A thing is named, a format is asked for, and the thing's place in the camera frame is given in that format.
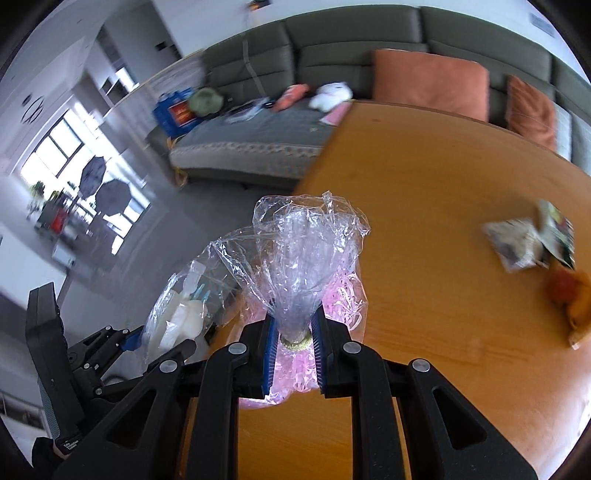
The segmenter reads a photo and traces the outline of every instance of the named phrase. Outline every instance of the white plush toy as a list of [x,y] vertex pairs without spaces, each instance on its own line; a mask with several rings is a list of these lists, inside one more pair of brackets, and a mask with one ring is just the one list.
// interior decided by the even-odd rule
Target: white plush toy
[[352,98],[353,92],[345,82],[327,83],[316,90],[316,95],[310,100],[309,107],[328,113],[338,104]]

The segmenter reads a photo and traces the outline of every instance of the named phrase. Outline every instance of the wooden table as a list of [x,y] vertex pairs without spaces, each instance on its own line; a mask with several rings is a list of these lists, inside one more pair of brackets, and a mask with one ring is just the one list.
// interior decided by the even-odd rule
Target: wooden table
[[[536,219],[547,199],[573,222],[577,266],[591,271],[591,177],[491,125],[356,103],[297,193],[326,190],[372,228],[364,342],[393,361],[431,361],[547,479],[591,416],[591,342],[569,348],[546,271],[507,274],[481,225]],[[240,412],[241,480],[348,479],[351,448],[348,400],[313,392]]]

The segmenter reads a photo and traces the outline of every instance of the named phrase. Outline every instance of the window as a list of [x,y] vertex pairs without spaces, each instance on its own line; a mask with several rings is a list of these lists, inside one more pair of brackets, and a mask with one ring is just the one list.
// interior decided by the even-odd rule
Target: window
[[129,74],[129,72],[127,71],[127,69],[125,67],[117,70],[115,72],[115,74],[117,75],[117,78],[119,80],[121,80],[121,83],[127,89],[128,92],[135,90],[139,86],[139,83],[135,83],[131,79],[131,75]]
[[23,165],[20,175],[29,185],[42,181],[46,197],[54,191],[65,190],[76,198],[73,212],[84,222],[97,215],[94,195],[82,200],[76,197],[82,170],[94,156],[104,157],[106,172],[103,182],[118,179],[129,185],[132,199],[122,213],[103,215],[107,225],[117,234],[112,253],[117,254],[125,236],[142,212],[150,205],[140,188],[145,184],[109,142],[98,122],[75,102],[39,142]]

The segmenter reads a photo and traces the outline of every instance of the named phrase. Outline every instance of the food package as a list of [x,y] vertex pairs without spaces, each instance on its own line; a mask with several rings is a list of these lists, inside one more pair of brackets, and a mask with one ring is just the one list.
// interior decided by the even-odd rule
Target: food package
[[546,250],[567,267],[574,268],[573,224],[548,200],[540,200],[540,241]]
[[144,368],[182,341],[203,338],[213,323],[223,323],[237,292],[236,281],[208,245],[168,279],[150,311],[140,350]]
[[578,350],[591,338],[591,277],[585,271],[551,260],[546,295],[564,308],[571,327],[569,344]]
[[531,219],[487,223],[483,230],[509,273],[535,267],[542,260],[544,245]]

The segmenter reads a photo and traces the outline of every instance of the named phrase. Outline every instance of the sofa backrest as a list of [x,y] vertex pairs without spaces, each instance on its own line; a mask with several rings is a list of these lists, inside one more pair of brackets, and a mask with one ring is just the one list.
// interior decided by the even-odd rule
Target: sofa backrest
[[[246,32],[252,67],[267,95],[293,83],[347,82],[370,99],[372,52],[426,51],[477,61],[490,71],[490,122],[506,126],[507,75],[516,75],[591,124],[591,86],[544,47],[506,28],[431,7],[358,5],[296,15]],[[203,53],[210,85],[235,104],[260,96],[243,61],[241,35]]]
[[296,82],[293,47],[284,23],[261,25],[203,52],[203,62],[209,71],[208,83],[234,105],[261,96],[246,67],[245,56],[268,96],[278,98]]
[[421,8],[432,53],[472,60],[490,72],[490,122],[504,127],[507,75],[516,75],[555,100],[552,56],[542,46],[506,28],[439,8]]
[[299,83],[316,89],[347,82],[356,98],[371,98],[372,52],[379,48],[428,51],[419,10],[405,5],[332,8],[285,19],[297,52]]

